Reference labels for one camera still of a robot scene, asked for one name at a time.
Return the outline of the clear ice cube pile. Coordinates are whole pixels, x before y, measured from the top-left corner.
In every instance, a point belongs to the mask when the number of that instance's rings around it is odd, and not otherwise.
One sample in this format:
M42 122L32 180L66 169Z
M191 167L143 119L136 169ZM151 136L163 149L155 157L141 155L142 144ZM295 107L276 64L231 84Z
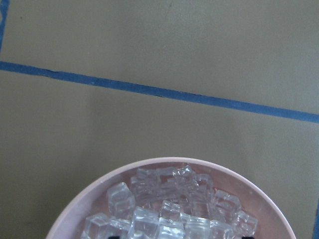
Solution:
M258 220L212 177L182 168L139 168L129 183L106 192L107 213L85 219L83 239L241 239L254 237Z

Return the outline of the pink bowl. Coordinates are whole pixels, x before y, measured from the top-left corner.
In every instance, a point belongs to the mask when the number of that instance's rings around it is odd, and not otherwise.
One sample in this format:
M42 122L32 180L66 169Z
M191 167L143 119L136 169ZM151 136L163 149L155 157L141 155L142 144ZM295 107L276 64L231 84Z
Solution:
M186 157L159 157L133 162L100 177L81 191L62 211L48 239L77 239L87 216L108 212L104 202L109 187L119 182L128 183L138 168L183 167L190 165L198 173L212 176L214 186L239 197L244 210L259 221L256 239L294 239L296 236L277 205L256 185L240 174L204 160Z

